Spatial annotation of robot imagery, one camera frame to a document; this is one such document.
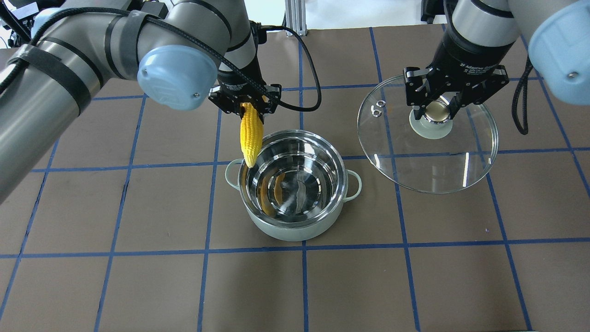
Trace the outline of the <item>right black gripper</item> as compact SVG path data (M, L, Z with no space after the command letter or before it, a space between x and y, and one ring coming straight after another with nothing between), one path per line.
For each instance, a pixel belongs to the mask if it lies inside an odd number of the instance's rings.
M461 108L487 101L509 82L505 67L500 65L509 49L509 45L440 42L428 67L404 69L405 100L413 109L413 119L431 124L426 109L444 93L451 120Z

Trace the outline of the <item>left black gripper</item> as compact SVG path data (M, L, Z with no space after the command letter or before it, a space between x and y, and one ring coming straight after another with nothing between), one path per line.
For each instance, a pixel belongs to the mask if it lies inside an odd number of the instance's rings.
M267 89L273 97L280 99L282 96L280 84L267 85L264 81L259 65L247 65L241 69L248 78ZM264 124L265 114L272 114L276 111L278 104L268 99L263 93L257 91L244 78L231 69L219 68L217 80L219 86L209 91L208 100L216 105L226 114L234 113L239 116L245 115L243 103L251 103L256 109L257 116Z

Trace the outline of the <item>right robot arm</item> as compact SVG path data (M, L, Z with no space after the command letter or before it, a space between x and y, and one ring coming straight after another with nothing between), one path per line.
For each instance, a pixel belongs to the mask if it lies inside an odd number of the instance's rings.
M424 0L422 20L445 15L448 27L428 67L404 69L414 119L447 92L455 93L449 119L499 92L508 82L500 62L520 36L528 57L517 95L536 69L558 99L588 105L589 6L587 0Z

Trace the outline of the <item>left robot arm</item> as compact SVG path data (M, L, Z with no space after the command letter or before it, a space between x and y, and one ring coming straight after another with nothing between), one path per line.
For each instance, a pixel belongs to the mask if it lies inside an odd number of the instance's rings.
M192 111L211 100L234 111L246 96L274 112L259 43L242 0L175 0L164 18L68 0L8 60L1 83L1 200L112 78L137 81L158 103Z

